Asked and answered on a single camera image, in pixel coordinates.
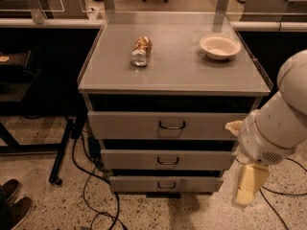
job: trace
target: terrazzo floor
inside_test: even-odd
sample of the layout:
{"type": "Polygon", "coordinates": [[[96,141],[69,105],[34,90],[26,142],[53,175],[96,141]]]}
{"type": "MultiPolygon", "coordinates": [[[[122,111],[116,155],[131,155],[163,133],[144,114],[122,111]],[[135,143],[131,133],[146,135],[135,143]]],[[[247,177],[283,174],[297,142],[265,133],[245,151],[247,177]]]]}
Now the terrazzo floor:
{"type": "MultiPolygon", "coordinates": [[[[20,144],[56,143],[65,127],[62,117],[29,120],[24,117],[1,117],[0,121],[20,144]]],[[[83,130],[85,150],[87,137],[83,130]]],[[[74,155],[79,166],[93,172],[95,166],[84,155],[83,138],[76,141],[74,155]]],[[[62,185],[49,183],[55,155],[0,156],[0,183],[16,178],[21,188],[16,199],[30,196],[33,208],[17,229],[85,230],[108,229],[112,221],[94,211],[116,214],[115,195],[108,185],[80,171],[72,160],[75,140],[70,139],[59,172],[62,185]]],[[[307,144],[302,144],[292,159],[307,167],[307,144]]],[[[238,160],[244,157],[238,152],[238,160]]],[[[224,184],[213,195],[181,195],[181,198],[148,198],[145,195],[119,195],[121,220],[129,230],[253,230],[286,229],[260,193],[247,207],[233,203],[233,190],[240,165],[235,161],[224,174],[224,184]]],[[[265,187],[303,194],[307,191],[306,171],[290,160],[270,167],[271,177],[265,187]]],[[[307,225],[307,197],[276,195],[262,189],[269,203],[289,229],[304,230],[307,225]]],[[[123,229],[117,222],[113,229],[123,229]]]]}

